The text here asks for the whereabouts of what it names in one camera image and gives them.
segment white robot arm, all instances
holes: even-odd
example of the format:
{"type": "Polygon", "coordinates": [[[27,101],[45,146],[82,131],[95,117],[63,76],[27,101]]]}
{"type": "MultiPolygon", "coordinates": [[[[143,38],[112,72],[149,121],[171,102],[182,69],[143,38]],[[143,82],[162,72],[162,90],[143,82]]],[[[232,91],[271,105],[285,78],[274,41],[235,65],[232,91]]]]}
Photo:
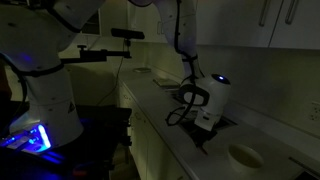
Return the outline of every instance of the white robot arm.
{"type": "Polygon", "coordinates": [[[200,70],[196,52],[196,13],[193,0],[129,1],[141,7],[152,3],[157,7],[166,39],[176,52],[181,54],[185,78],[189,78],[182,84],[180,93],[187,104],[198,107],[195,124],[211,131],[219,122],[223,107],[227,103],[230,82],[216,74],[204,77],[200,70]]]}
{"type": "MultiPolygon", "coordinates": [[[[138,6],[154,4],[157,7],[168,43],[181,54],[185,61],[185,76],[191,77],[190,81],[185,81],[189,83],[181,88],[185,101],[188,106],[200,108],[196,124],[210,131],[222,114],[230,84],[224,83],[221,76],[203,77],[200,71],[195,49],[196,19],[192,0],[130,1],[138,6]],[[194,93],[194,85],[209,96],[194,93]]],[[[34,146],[25,151],[37,154],[67,144],[82,133],[71,83],[58,52],[68,47],[104,2],[56,0],[48,10],[36,11],[0,4],[0,54],[24,76],[30,102],[29,111],[10,126],[11,133],[22,132],[25,139],[14,140],[20,144],[12,144],[12,139],[2,144],[8,143],[8,147],[17,148],[26,139],[31,139],[34,146]]]]}

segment wall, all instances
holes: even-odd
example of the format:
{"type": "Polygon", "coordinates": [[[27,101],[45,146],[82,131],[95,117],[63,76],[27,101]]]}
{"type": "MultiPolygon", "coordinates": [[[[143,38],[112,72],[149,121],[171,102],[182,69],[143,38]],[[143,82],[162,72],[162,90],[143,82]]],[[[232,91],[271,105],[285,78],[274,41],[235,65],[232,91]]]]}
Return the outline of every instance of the wall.
{"type": "MultiPolygon", "coordinates": [[[[147,44],[146,63],[183,77],[182,63],[166,44],[147,44]]],[[[320,122],[309,120],[320,102],[320,51],[198,46],[202,71],[232,83],[230,102],[260,112],[320,138],[320,122]]]]}

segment countertop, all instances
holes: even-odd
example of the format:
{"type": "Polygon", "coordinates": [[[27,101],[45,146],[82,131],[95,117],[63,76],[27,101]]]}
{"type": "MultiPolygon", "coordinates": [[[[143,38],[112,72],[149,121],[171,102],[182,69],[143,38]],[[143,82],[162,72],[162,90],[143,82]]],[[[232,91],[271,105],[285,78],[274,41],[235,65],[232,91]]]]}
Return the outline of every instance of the countertop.
{"type": "Polygon", "coordinates": [[[208,155],[203,154],[181,127],[167,126],[165,118],[168,113],[180,105],[152,81],[157,77],[155,74],[132,71],[139,66],[140,64],[135,63],[126,64],[121,70],[119,80],[191,179],[295,179],[303,172],[303,168],[289,160],[289,157],[319,171],[319,162],[239,118],[228,117],[237,125],[218,131],[218,134],[204,145],[208,155]],[[227,148],[233,143],[247,145],[259,152],[264,159],[263,168],[251,175],[234,171],[227,155],[227,148]]]}

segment cabinet door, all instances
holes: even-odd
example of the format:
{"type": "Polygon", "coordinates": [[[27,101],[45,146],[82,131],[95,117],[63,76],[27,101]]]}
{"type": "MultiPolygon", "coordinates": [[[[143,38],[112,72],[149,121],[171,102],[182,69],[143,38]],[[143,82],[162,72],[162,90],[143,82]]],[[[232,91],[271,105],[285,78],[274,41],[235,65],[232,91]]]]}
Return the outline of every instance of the cabinet door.
{"type": "Polygon", "coordinates": [[[143,119],[138,112],[132,117],[135,123],[132,126],[131,154],[138,169],[140,179],[147,179],[148,138],[143,128],[143,119]]]}
{"type": "Polygon", "coordinates": [[[147,7],[137,7],[128,2],[128,28],[142,31],[145,35],[144,42],[166,43],[160,15],[153,4],[147,7]]]}
{"type": "Polygon", "coordinates": [[[148,180],[187,180],[176,158],[173,156],[165,142],[154,130],[150,122],[146,121],[145,131],[148,134],[148,180]]]}
{"type": "Polygon", "coordinates": [[[101,35],[111,37],[111,28],[127,29],[127,0],[106,1],[100,8],[101,35]]]}
{"type": "Polygon", "coordinates": [[[280,0],[199,0],[197,44],[268,47],[280,7],[280,0]]]}
{"type": "Polygon", "coordinates": [[[319,0],[284,0],[270,47],[320,49],[319,7],[319,0]]]}

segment black cable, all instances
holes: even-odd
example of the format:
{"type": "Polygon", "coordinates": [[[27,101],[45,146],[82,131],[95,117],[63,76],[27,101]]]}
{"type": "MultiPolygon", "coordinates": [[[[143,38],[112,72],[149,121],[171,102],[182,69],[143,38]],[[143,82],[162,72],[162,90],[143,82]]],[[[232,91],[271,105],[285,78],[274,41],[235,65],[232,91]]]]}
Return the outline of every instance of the black cable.
{"type": "MultiPolygon", "coordinates": [[[[123,44],[122,44],[122,51],[124,51],[124,45],[125,45],[125,41],[123,41],[123,44]]],[[[121,61],[120,61],[120,65],[118,67],[118,70],[117,70],[117,75],[116,75],[116,84],[114,85],[114,87],[111,89],[111,91],[109,93],[107,93],[97,104],[96,106],[99,106],[107,97],[109,97],[118,87],[118,80],[119,80],[119,74],[120,74],[120,69],[122,67],[122,63],[123,63],[123,56],[121,58],[121,61]]]]}
{"type": "Polygon", "coordinates": [[[166,122],[167,122],[167,125],[168,126],[174,126],[174,125],[177,125],[179,124],[183,119],[185,119],[185,116],[190,112],[193,104],[194,104],[194,101],[195,101],[195,98],[196,98],[196,93],[195,93],[195,89],[196,89],[196,82],[195,82],[195,79],[196,79],[196,76],[195,76],[195,70],[194,70],[194,66],[193,66],[193,61],[191,61],[191,59],[193,59],[188,53],[182,51],[179,49],[179,24],[180,24],[180,3],[182,1],[181,0],[177,0],[177,20],[176,20],[176,27],[175,27],[175,37],[174,37],[174,48],[176,50],[176,52],[178,54],[182,54],[184,55],[187,59],[186,60],[189,60],[189,64],[190,64],[190,68],[191,68],[191,76],[190,77],[190,82],[192,83],[192,96],[191,96],[191,101],[188,103],[188,106],[187,108],[185,109],[185,111],[183,112],[183,114],[181,115],[181,117],[179,118],[178,121],[176,121],[175,123],[170,123],[169,120],[171,118],[171,116],[174,114],[174,112],[176,110],[174,110],[173,112],[171,112],[167,118],[166,118],[166,122]]]}
{"type": "Polygon", "coordinates": [[[0,58],[3,59],[12,68],[13,72],[17,75],[17,77],[20,81],[20,84],[21,84],[21,88],[22,88],[22,101],[19,104],[16,111],[13,113],[13,115],[11,117],[11,121],[9,121],[9,123],[1,130],[0,137],[3,137],[7,133],[7,131],[9,130],[9,126],[12,123],[15,116],[20,113],[22,107],[26,103],[28,89],[27,89],[27,83],[26,83],[25,79],[23,78],[23,76],[21,74],[19,74],[17,67],[14,64],[12,64],[11,61],[4,54],[0,53],[0,58]]]}

